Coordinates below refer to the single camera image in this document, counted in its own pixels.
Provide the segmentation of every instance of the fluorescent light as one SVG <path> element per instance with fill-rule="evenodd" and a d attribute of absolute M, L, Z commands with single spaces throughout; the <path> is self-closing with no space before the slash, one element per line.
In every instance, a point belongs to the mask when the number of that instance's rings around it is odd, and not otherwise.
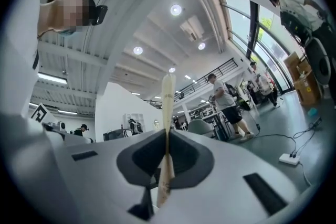
<path fill-rule="evenodd" d="M 135 47 L 135 48 L 133 49 L 133 52 L 134 52 L 136 55 L 140 55 L 140 54 L 143 52 L 143 50 L 142 50 L 141 47 Z"/>
<path fill-rule="evenodd" d="M 178 4 L 175 4 L 170 8 L 170 13 L 174 16 L 180 15 L 181 12 L 182 12 L 182 8 Z"/>
<path fill-rule="evenodd" d="M 51 80 L 51 81 L 62 83 L 62 84 L 67 84 L 66 79 L 50 76 L 50 75 L 43 74 L 43 73 L 39 73 L 38 77 L 41 78 L 41 79 Z"/>
<path fill-rule="evenodd" d="M 77 112 L 70 112 L 70 111 L 64 111 L 64 110 L 58 110 L 58 113 L 64 113 L 64 114 L 71 114 L 71 115 L 77 115 Z"/>
<path fill-rule="evenodd" d="M 199 50 L 203 50 L 204 48 L 205 48 L 205 43 L 199 44 L 199 46 L 198 46 Z"/>

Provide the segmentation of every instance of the black shorts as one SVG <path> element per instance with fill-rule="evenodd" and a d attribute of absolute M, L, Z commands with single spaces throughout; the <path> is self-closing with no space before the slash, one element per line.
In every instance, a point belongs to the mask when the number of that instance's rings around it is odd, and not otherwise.
<path fill-rule="evenodd" d="M 222 112 L 231 124 L 236 124 L 243 119 L 240 111 L 237 109 L 237 106 L 231 106 L 230 108 L 223 109 Z"/>

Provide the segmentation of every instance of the face mask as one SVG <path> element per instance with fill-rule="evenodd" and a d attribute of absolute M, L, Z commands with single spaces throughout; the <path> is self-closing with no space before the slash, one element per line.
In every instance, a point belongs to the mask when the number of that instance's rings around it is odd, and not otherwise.
<path fill-rule="evenodd" d="M 56 33 L 60 34 L 60 35 L 63 36 L 63 37 L 69 37 L 69 36 L 71 36 L 72 34 L 74 34 L 75 32 L 74 32 L 73 30 L 66 29 L 66 30 L 59 31 L 59 32 L 56 32 Z"/>

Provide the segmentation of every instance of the railing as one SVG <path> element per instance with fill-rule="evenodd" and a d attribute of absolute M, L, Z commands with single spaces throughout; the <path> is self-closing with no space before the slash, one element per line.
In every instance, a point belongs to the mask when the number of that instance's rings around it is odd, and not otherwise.
<path fill-rule="evenodd" d="M 234 70 L 237 67 L 238 67 L 238 65 L 236 64 L 234 58 L 231 58 L 230 60 L 228 60 L 227 62 L 225 62 L 221 66 L 217 67 L 216 69 L 212 70 L 211 72 L 209 72 L 205 76 L 196 80 L 196 83 L 193 82 L 192 84 L 188 85 L 187 87 L 183 88 L 182 90 L 177 91 L 177 93 L 175 93 L 175 96 L 174 96 L 174 101 L 176 102 L 180 99 L 183 99 L 187 95 L 192 94 L 193 92 L 207 86 L 209 84 L 209 82 L 207 81 L 207 77 L 208 77 L 209 74 L 213 73 L 213 74 L 216 75 L 216 77 L 220 78 L 220 77 L 224 76 L 224 74 Z"/>
<path fill-rule="evenodd" d="M 152 105 L 153 107 L 157 108 L 157 109 L 162 109 L 162 102 L 152 101 L 152 100 L 144 100 L 144 101 L 147 102 L 148 104 Z"/>

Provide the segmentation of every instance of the gray floor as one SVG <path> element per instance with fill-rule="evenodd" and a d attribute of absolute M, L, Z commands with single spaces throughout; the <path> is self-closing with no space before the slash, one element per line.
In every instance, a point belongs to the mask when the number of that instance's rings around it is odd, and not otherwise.
<path fill-rule="evenodd" d="M 307 114 L 311 107 L 301 106 L 296 92 L 287 93 L 282 98 L 283 103 L 277 109 L 274 109 L 272 104 L 266 103 L 258 107 L 257 112 L 252 112 L 261 127 L 257 138 L 245 143 L 238 143 L 237 140 L 231 143 L 248 149 L 283 171 L 296 184 L 299 191 L 303 192 L 308 186 L 303 177 L 302 166 L 294 167 L 279 162 L 279 157 L 283 153 L 291 153 L 294 150 L 293 140 L 281 136 L 259 137 L 268 134 L 293 136 L 295 133 L 307 129 L 309 123 L 315 121 L 318 116 L 310 117 Z M 300 153 L 300 161 L 303 163 L 307 178 L 312 184 L 315 184 L 323 179 L 325 171 L 333 161 L 333 152 L 336 147 L 336 111 L 331 100 L 322 100 L 320 104 L 313 107 L 318 109 L 322 123 L 316 129 L 311 141 Z M 243 113 L 243 117 L 252 131 L 257 133 L 256 124 L 247 112 Z M 296 139 L 297 149 L 311 135 L 312 132 L 308 132 Z"/>

